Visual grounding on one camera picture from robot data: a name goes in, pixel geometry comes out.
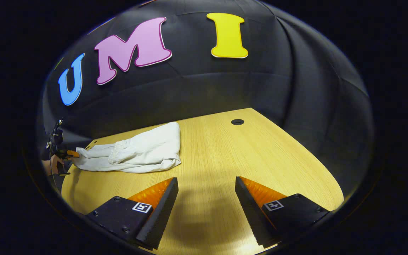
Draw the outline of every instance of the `wooden table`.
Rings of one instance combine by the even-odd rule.
[[[243,119],[233,125],[233,119]],[[301,193],[327,210],[343,202],[335,178],[308,150],[251,108],[179,120],[182,163],[151,173],[91,172],[72,166],[62,195],[74,210],[89,213],[113,196],[131,195],[171,177],[178,195],[158,255],[237,254],[267,250],[257,245],[234,191],[243,176],[284,195]],[[115,143],[157,126],[95,139]]]

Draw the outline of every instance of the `letter m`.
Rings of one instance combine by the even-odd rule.
[[[111,68],[110,59],[122,71],[130,68],[131,57],[135,48],[138,48],[136,66],[147,66],[167,60],[172,56],[170,50],[163,45],[162,23],[165,17],[159,17],[139,24],[131,33],[127,42],[117,35],[112,35],[99,44],[94,50],[98,51],[99,77],[97,84],[103,85],[116,76],[117,72]]]

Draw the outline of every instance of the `yellow letter i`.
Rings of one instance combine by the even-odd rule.
[[[240,23],[245,20],[228,13],[209,13],[207,18],[215,22],[217,46],[211,53],[217,58],[246,58],[248,50],[242,46]]]

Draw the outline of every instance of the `table grommet hole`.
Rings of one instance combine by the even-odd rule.
[[[233,121],[231,121],[231,123],[233,125],[239,126],[239,125],[242,125],[243,123],[245,123],[245,121],[243,121],[243,119],[233,119]]]

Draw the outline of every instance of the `white cloth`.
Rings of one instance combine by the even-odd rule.
[[[90,150],[77,147],[73,164],[88,171],[144,173],[162,171],[181,163],[179,124],[171,122],[130,139],[95,145]]]

